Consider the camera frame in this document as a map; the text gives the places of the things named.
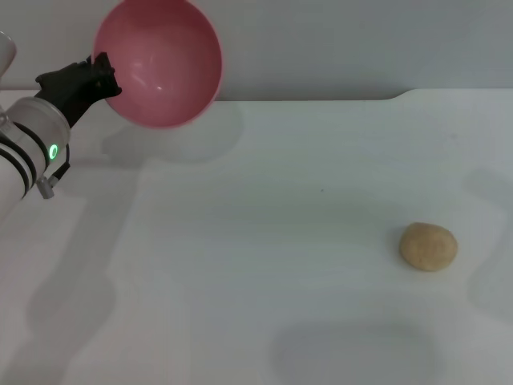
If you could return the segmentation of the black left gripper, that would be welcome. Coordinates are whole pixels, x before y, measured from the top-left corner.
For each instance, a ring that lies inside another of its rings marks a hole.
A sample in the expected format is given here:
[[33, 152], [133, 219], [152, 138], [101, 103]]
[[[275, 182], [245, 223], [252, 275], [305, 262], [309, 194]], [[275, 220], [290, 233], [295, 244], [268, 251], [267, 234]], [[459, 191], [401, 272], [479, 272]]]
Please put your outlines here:
[[99, 53], [95, 60], [89, 55], [87, 61], [39, 75], [36, 82], [40, 90], [35, 97], [56, 107], [71, 128], [94, 103], [122, 92], [106, 52]]

